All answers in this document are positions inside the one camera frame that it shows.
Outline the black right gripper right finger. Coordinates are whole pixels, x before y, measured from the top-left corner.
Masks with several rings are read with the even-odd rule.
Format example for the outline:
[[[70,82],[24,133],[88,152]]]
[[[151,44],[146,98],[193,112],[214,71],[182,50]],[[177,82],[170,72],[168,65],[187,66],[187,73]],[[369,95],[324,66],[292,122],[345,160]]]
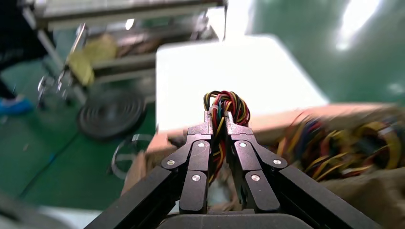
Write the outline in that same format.
[[[261,146],[251,128],[235,124],[231,112],[225,113],[224,120],[226,161],[242,208],[255,213],[277,212],[280,203],[267,176],[285,168],[286,160]]]

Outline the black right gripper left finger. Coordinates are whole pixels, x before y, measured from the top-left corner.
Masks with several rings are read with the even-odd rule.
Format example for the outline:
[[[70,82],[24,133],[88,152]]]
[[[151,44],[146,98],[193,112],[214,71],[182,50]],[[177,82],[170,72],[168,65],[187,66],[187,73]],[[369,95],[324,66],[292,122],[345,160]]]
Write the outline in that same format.
[[[212,116],[205,111],[204,122],[188,128],[185,144],[161,162],[163,168],[174,173],[175,183],[181,186],[178,195],[181,214],[207,213],[212,141]]]

